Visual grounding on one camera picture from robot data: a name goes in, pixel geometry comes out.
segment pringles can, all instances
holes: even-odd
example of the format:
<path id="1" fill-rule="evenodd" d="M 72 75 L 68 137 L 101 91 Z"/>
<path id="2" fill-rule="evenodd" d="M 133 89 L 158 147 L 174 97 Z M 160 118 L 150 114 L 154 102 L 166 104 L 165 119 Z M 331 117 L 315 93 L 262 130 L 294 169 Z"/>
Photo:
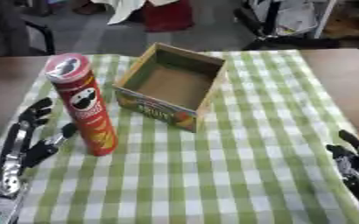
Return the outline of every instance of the pringles can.
<path id="1" fill-rule="evenodd" d="M 117 145 L 116 132 L 88 59 L 78 53 L 53 56 L 46 63 L 45 74 L 62 98 L 90 152 L 95 156 L 112 152 Z"/>

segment gingham tablecloth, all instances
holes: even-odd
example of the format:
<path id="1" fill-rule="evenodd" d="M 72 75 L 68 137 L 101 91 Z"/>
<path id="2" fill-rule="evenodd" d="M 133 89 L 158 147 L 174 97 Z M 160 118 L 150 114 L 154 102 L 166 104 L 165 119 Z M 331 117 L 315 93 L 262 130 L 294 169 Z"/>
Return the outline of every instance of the gingham tablecloth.
<path id="1" fill-rule="evenodd" d="M 324 148 L 351 125 L 299 52 L 210 54 L 228 61 L 227 81 L 197 134 L 119 108 L 112 81 L 134 59 L 89 56 L 119 145 L 93 157 L 77 136 L 29 171 L 19 223 L 359 223 Z M 48 95 L 35 139 L 69 121 L 43 75 L 18 113 Z"/>

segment red object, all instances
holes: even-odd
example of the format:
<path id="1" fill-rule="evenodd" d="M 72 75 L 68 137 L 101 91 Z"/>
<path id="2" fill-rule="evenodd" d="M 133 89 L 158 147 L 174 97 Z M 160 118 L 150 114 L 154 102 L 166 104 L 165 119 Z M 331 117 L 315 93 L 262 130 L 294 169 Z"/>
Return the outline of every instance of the red object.
<path id="1" fill-rule="evenodd" d="M 46 77 L 57 89 L 81 137 L 95 156 L 117 145 L 113 129 L 88 59 L 77 53 L 54 56 L 46 64 Z"/>
<path id="2" fill-rule="evenodd" d="M 143 16 L 148 32 L 184 30 L 194 24 L 192 7 L 188 0 L 162 6 L 154 6 L 147 1 L 143 7 Z"/>

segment cardboard tray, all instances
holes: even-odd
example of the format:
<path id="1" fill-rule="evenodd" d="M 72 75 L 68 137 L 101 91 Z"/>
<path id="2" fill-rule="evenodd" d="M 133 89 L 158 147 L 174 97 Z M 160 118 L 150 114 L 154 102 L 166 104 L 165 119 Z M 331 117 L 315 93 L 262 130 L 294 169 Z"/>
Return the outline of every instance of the cardboard tray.
<path id="1" fill-rule="evenodd" d="M 122 107 L 195 132 L 224 72 L 223 59 L 154 44 L 114 88 Z"/>

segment box label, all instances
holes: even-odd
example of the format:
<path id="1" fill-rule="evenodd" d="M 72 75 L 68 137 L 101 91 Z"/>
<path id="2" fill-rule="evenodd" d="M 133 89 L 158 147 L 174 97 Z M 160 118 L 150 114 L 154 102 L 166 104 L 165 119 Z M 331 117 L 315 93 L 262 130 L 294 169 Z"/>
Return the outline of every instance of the box label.
<path id="1" fill-rule="evenodd" d="M 195 131 L 196 129 L 196 113 L 191 110 L 179 108 L 121 88 L 116 89 L 116 98 L 120 106 L 124 108 L 138 111 L 185 130 Z"/>

